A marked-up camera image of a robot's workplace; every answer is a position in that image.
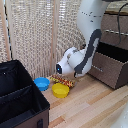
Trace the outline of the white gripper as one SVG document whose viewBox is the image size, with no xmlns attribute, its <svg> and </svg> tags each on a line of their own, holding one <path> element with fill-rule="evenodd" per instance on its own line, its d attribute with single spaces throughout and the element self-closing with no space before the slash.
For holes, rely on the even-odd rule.
<svg viewBox="0 0 128 128">
<path fill-rule="evenodd" d="M 91 62 L 87 62 L 87 70 L 86 73 L 88 73 L 92 68 L 92 63 Z"/>
</svg>

